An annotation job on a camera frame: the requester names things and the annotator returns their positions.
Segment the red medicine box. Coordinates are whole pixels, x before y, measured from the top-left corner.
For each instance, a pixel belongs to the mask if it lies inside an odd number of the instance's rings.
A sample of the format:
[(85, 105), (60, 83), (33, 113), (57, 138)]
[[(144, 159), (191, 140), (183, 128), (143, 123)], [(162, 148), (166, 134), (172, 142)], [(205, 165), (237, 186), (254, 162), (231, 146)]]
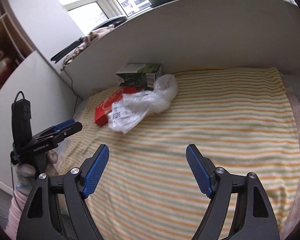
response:
[(122, 100), (123, 94), (134, 94), (141, 89), (137, 87), (121, 87), (113, 92), (105, 100), (99, 103), (95, 108), (94, 122), (97, 126), (102, 127), (108, 122), (108, 113), (111, 112), (111, 106), (114, 102)]

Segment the clear plastic bag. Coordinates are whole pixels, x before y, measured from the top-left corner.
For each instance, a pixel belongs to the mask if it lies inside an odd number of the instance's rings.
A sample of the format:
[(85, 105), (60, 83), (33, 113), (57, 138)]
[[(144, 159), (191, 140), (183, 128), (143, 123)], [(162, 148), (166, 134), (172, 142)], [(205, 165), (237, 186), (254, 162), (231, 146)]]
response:
[(172, 74), (159, 77), (153, 90), (123, 94), (122, 100), (112, 103), (108, 126), (117, 133), (128, 133), (145, 117), (167, 110), (178, 94), (178, 84)]

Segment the green milk carton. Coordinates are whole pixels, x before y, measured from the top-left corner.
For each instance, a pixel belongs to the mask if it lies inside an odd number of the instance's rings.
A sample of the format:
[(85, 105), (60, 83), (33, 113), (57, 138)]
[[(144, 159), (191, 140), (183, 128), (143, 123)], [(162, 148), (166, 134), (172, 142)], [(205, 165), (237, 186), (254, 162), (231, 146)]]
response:
[(153, 89), (162, 76), (162, 64), (129, 63), (116, 72), (120, 86), (136, 86)]

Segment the white cabinet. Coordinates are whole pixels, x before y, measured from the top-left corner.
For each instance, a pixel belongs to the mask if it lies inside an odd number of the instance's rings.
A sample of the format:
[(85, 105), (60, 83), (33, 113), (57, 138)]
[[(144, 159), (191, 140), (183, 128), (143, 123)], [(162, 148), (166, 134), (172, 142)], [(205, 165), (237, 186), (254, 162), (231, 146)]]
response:
[(82, 36), (58, 0), (7, 0), (22, 31), (34, 45), (0, 90), (0, 189), (12, 194), (10, 152), (11, 104), (18, 91), (31, 103), (33, 133), (74, 115), (76, 97), (60, 76), (62, 63), (50, 59)]

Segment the red ceramic vase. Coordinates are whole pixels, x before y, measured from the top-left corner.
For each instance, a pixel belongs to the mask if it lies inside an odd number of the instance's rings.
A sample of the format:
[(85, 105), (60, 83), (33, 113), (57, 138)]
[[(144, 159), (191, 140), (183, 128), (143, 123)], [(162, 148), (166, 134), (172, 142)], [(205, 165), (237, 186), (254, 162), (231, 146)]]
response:
[(3, 85), (14, 71), (13, 61), (5, 56), (0, 46), (0, 85)]

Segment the beige folded cloth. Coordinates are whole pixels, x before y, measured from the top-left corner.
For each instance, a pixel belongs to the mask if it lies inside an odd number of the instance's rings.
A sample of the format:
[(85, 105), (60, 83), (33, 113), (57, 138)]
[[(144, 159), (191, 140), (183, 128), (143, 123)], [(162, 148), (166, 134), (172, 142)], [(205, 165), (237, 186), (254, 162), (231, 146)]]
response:
[(82, 53), (85, 49), (87, 49), (94, 42), (98, 41), (106, 34), (110, 33), (115, 29), (115, 25), (111, 24), (106, 27), (98, 28), (96, 30), (91, 31), (87, 36), (83, 37), (82, 43), (77, 46), (74, 50), (72, 50), (68, 55), (63, 59), (63, 65), (61, 71), (64, 71), (65, 68), (72, 62), (80, 53)]

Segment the black flat device on sill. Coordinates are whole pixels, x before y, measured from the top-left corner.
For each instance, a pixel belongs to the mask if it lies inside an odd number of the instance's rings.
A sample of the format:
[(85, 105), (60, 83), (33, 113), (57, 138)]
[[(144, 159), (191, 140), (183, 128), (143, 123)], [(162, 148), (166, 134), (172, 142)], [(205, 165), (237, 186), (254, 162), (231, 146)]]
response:
[[(110, 18), (109, 20), (106, 20), (106, 22), (103, 22), (102, 24), (95, 27), (90, 33), (92, 33), (93, 31), (96, 31), (97, 29), (100, 29), (100, 28), (109, 27), (110, 25), (114, 25), (114, 27), (116, 28), (117, 26), (126, 22), (126, 20), (127, 20), (126, 16), (116, 16), (116, 17)], [(67, 53), (69, 53), (70, 51), (72, 51), (73, 49), (75, 49), (76, 47), (81, 45), (83, 42), (84, 42), (84, 37), (80, 37), (78, 40), (76, 40), (75, 42), (72, 42), (72, 44), (70, 44), (69, 46), (67, 46), (60, 52), (58, 52), (56, 55), (51, 57), (50, 61), (55, 61), (55, 63), (57, 63), (63, 57), (65, 57), (65, 55)]]

